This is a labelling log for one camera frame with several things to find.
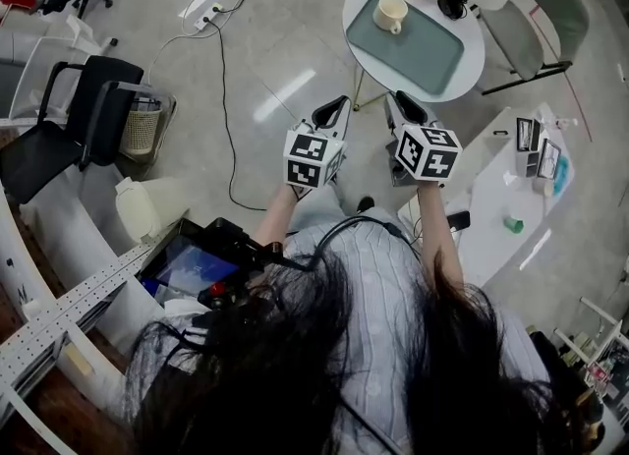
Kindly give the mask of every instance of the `coffee mug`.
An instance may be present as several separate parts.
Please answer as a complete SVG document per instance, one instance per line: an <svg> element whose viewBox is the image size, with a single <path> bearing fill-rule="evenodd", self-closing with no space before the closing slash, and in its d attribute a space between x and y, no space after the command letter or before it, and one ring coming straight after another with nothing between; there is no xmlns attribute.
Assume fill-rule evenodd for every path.
<svg viewBox="0 0 629 455"><path fill-rule="evenodd" d="M402 21L409 12L404 0L379 0L373 12L373 21L382 30L389 30L392 34L399 34Z"/></svg>

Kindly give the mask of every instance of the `white desk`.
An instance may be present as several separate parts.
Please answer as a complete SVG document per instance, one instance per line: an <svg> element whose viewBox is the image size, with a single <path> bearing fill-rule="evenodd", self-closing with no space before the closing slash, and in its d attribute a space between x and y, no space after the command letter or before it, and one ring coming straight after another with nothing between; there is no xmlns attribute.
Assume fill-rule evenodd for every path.
<svg viewBox="0 0 629 455"><path fill-rule="evenodd" d="M456 240L465 281L478 287L483 287L527 242L574 179L570 155L557 130L548 130L548 135L561 147L561 154L568 158L570 165L568 180L561 193L544 198L532 190L532 179L515 176L513 134L517 116L554 118L547 104L530 114L505 109L463 150L457 172L442 191L448 214L470 210L472 224L458 234ZM511 138L493 134L502 130L506 130ZM504 227L502 217L505 213L524 221L522 233L516 235ZM417 199L405 204L398 216L412 231L420 216Z"/></svg>
<svg viewBox="0 0 629 455"><path fill-rule="evenodd" d="M343 6L343 31L346 32L350 24L359 14L368 0L345 0ZM374 80L392 91L401 89L422 102L445 102L460 97L479 80L485 65L485 42L476 17L468 15L466 18L453 21L439 10L436 0L405 0L418 10L447 28L463 42L463 56L457 66L450 83L439 95L426 92L423 88L402 76L384 62L371 56L366 51L348 41L350 50L356 61Z"/></svg>

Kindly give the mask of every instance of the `round white table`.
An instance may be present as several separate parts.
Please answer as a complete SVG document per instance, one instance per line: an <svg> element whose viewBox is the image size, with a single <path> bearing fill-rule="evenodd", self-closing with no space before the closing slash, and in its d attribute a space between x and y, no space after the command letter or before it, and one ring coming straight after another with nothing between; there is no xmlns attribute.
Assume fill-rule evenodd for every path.
<svg viewBox="0 0 629 455"><path fill-rule="evenodd" d="M345 5L343 6L343 32L345 33L346 40L348 27L367 1L368 0L345 0ZM485 65L485 42L483 41L483 34L481 33L479 22L473 13L468 11L467 17L460 20L450 20L441 13L436 4L436 0L405 1L421 10L424 14L431 17L461 39L464 50L459 65L455 69L445 90L439 95L434 95L426 92L423 88L402 76L384 62L371 56L365 50L347 41L350 50L354 54L354 58L356 58L356 61L363 69L354 100L354 110L356 111L360 109L361 105L366 105L380 98L380 96L376 97L361 105L357 103L365 72L385 88L393 91L406 91L423 102L445 102L460 97L474 86L481 76L483 66Z"/></svg>

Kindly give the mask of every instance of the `long black hair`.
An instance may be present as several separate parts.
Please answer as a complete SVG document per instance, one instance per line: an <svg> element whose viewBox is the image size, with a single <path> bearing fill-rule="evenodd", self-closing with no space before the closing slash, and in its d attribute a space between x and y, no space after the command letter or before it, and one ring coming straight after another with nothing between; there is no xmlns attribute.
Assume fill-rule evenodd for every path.
<svg viewBox="0 0 629 455"><path fill-rule="evenodd" d="M335 452L350 289L338 258L324 256L315 271L277 269L252 292L281 310L260 309L246 323L227 317L204 342L164 322L146 328L127 372L132 451ZM147 387L154 356L145 350L169 338L177 346L166 365L177 366L162 366Z"/></svg>
<svg viewBox="0 0 629 455"><path fill-rule="evenodd" d="M440 256L418 286L406 412L415 453L580 453L549 383L509 376L487 295L454 285Z"/></svg>
<svg viewBox="0 0 629 455"><path fill-rule="evenodd" d="M439 260L434 272L433 284L418 283L415 327L400 346L408 349L414 453L576 450L549 385L504 372L500 324L486 295L452 285ZM276 308L245 324L227 317L211 339L163 322L148 327L128 371L132 451L336 452L351 289L342 262L326 255L314 272L275 270L252 295ZM163 366L152 380L145 349L168 340L177 345L166 364L177 367Z"/></svg>

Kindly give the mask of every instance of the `power strip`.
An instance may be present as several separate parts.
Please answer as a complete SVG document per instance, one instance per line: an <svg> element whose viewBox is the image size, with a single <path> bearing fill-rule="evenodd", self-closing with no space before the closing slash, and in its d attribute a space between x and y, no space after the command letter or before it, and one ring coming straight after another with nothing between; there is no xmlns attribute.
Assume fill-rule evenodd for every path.
<svg viewBox="0 0 629 455"><path fill-rule="evenodd" d="M195 27L199 30L205 30L205 28L207 27L207 24L209 24L209 22L207 22L205 19L208 19L209 21L214 20L214 17L216 17L216 15L219 14L219 12L221 12L223 10L223 5L219 4L219 3L214 3L212 4L205 13L203 13L200 18L195 22Z"/></svg>

